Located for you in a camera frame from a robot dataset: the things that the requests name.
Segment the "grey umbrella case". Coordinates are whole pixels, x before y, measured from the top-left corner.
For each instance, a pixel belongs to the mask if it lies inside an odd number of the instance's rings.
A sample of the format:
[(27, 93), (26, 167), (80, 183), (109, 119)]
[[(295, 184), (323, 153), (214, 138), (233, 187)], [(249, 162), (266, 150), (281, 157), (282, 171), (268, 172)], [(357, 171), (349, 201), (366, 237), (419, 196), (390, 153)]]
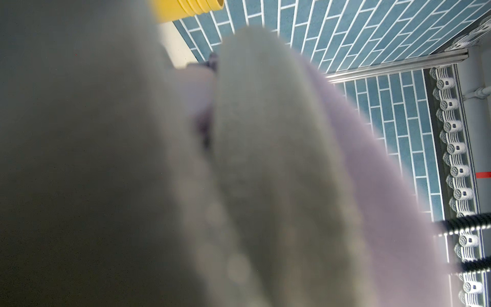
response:
[(276, 35), (202, 147), (148, 1), (1, 2), (2, 306), (448, 306), (408, 180)]

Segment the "lilac umbrella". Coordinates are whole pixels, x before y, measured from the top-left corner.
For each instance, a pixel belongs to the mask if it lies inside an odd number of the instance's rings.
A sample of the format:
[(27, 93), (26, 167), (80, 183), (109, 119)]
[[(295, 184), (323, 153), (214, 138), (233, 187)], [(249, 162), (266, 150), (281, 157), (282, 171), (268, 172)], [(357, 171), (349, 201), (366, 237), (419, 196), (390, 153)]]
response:
[(185, 109), (205, 150), (211, 144), (218, 61), (218, 55), (213, 52), (207, 61), (190, 63), (176, 71), (178, 85), (185, 97)]

